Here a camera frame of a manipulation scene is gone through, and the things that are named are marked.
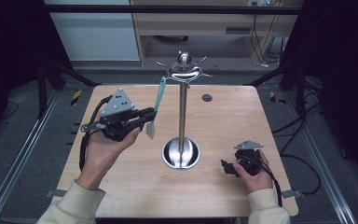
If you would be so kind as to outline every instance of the person's left hand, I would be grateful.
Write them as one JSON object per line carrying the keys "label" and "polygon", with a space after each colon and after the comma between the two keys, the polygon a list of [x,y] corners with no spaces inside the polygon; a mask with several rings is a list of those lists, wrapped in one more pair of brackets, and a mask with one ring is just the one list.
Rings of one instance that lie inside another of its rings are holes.
{"label": "person's left hand", "polygon": [[86,162],[76,183],[84,189],[96,190],[120,153],[135,142],[139,132],[140,128],[132,130],[121,142],[106,138],[102,132],[92,133],[87,145]]}

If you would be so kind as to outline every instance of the gray floor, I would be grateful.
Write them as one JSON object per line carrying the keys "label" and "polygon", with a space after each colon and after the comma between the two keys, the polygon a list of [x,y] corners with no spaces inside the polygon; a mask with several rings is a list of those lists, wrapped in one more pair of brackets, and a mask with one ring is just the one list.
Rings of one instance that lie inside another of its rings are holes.
{"label": "gray floor", "polygon": [[[179,49],[194,53],[192,54],[194,60],[201,59],[203,56],[208,57],[203,63],[204,70],[214,74],[214,77],[205,78],[199,84],[241,85],[265,75],[276,66],[274,64],[271,64],[269,68],[252,66],[249,54],[240,38],[191,36],[187,42],[176,41],[176,39],[151,39],[145,66],[136,63],[112,63],[99,69],[78,66],[77,71],[85,77],[103,83],[155,84],[164,75],[163,68],[156,65],[156,61],[172,62]],[[55,189],[57,186],[71,144],[75,140],[77,125],[82,119],[92,92],[91,87],[67,75],[63,77],[67,84],[62,91],[55,91],[59,93],[57,103],[0,212],[0,219],[10,217],[13,220],[15,217],[21,218],[22,223],[26,223],[26,220],[32,222],[43,214],[50,203],[50,198],[45,196],[46,190]],[[287,102],[295,96],[294,90],[280,91],[277,85],[280,78],[275,77],[257,87],[271,130],[281,128],[296,118],[290,104],[281,105],[269,99],[271,91],[276,93],[278,99],[284,99]],[[36,84],[35,81],[30,82],[18,87],[10,94],[8,100],[16,103],[18,109],[13,115],[0,121],[0,186],[36,122],[38,112]],[[82,90],[82,94],[76,105],[70,105],[77,90]],[[312,95],[308,101],[307,107],[317,103],[318,99]],[[5,115],[15,111],[16,106],[12,103],[7,104]],[[299,123],[279,135],[293,133],[298,125]],[[342,159],[339,143],[328,121],[318,109],[309,113],[306,129],[310,131],[318,150],[321,151],[333,179],[337,182],[345,202],[351,209],[355,222],[345,222],[338,218],[336,207],[331,201],[332,198],[328,194],[329,189],[326,185],[323,185],[315,194],[296,199],[299,213],[292,218],[292,222],[358,223],[358,165],[356,161]],[[310,155],[310,145],[303,135],[306,129],[297,135],[285,153],[296,155],[315,166]],[[278,149],[282,149],[289,138],[290,136],[277,136],[275,141]],[[293,188],[308,191],[316,187],[316,176],[304,163],[290,158],[282,158],[282,161]]]}

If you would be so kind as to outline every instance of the person's right hand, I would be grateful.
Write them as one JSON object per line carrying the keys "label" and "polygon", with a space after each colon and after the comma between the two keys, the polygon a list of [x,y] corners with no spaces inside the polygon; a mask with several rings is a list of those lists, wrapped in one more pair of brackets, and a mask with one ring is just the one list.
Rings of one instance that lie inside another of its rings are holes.
{"label": "person's right hand", "polygon": [[[266,165],[269,165],[269,160],[267,160],[263,151],[259,151],[261,161]],[[245,184],[245,187],[248,189],[249,193],[260,189],[272,189],[271,176],[269,176],[269,174],[264,169],[261,169],[257,175],[249,175],[248,172],[246,172],[239,163],[234,162],[233,166],[237,173],[241,176],[243,183]]]}

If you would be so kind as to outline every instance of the metal pole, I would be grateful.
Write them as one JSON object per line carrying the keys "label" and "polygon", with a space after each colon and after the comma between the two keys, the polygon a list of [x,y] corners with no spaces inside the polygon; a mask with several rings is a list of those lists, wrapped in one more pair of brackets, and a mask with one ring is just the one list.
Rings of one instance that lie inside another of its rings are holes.
{"label": "metal pole", "polygon": [[187,98],[187,83],[180,83],[180,105],[179,105],[179,152],[181,155],[184,151],[185,144],[185,124],[186,124],[186,98]]}

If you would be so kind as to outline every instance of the small round object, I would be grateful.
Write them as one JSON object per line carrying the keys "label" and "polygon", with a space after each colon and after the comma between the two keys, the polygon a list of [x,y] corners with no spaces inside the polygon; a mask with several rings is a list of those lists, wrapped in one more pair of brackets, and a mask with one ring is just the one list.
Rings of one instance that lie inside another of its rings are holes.
{"label": "small round object", "polygon": [[203,94],[202,95],[202,100],[205,101],[205,102],[211,102],[212,99],[213,99],[213,97],[210,94]]}

